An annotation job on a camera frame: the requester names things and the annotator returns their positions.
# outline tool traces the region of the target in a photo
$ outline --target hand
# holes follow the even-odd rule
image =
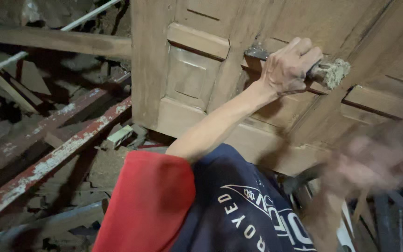
[[[322,58],[321,49],[312,48],[309,38],[294,38],[268,57],[259,82],[276,95],[304,90],[306,72]]]
[[[386,146],[367,136],[352,139],[336,151],[322,177],[328,191],[345,197],[353,189],[390,190],[403,181],[403,148]]]

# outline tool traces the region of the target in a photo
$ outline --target red painted beam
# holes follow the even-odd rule
[[[60,127],[70,118],[107,94],[106,90],[95,88],[79,97],[75,102],[70,103],[50,117],[42,120],[37,126],[27,130],[24,134],[20,134],[13,141],[4,143],[0,147],[0,169],[8,166],[15,158],[22,155],[37,141],[41,141],[48,131]]]
[[[55,149],[36,164],[33,164],[14,179],[0,188],[0,212],[30,187],[38,183],[53,169],[75,156],[82,148],[95,139],[101,131],[107,129],[116,122],[130,106],[131,97],[111,107],[105,114],[87,126],[84,130],[74,135],[62,146]]]

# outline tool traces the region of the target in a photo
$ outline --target white pipe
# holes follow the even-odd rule
[[[92,12],[82,16],[81,18],[79,18],[78,20],[75,20],[74,22],[70,23],[69,25],[63,27],[60,29],[60,31],[64,31],[64,32],[68,32],[70,30],[72,30],[73,28],[77,27],[78,25],[80,25],[81,23],[86,22],[87,20],[91,19],[92,17],[96,16],[97,14],[103,12],[104,10],[108,9],[110,6],[119,3],[121,0],[111,0],[108,3],[100,6],[99,8],[93,10]],[[22,58],[26,57],[28,55],[27,52],[19,52],[15,55],[13,55],[12,57],[8,58],[7,60],[4,60],[2,62],[0,62],[0,70],[4,68],[4,66],[12,63],[12,62],[16,62],[18,60],[21,60]]]

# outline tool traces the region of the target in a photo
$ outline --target red sleeve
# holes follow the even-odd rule
[[[169,250],[194,198],[194,175],[185,159],[129,152],[93,251]]]

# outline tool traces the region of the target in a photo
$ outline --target forearm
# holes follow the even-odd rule
[[[343,203],[344,197],[321,188],[307,208],[302,222],[317,251],[337,251],[337,229],[342,219]]]
[[[232,130],[256,110],[277,99],[265,84],[254,82],[179,137],[166,154],[182,157],[190,163],[213,151]]]

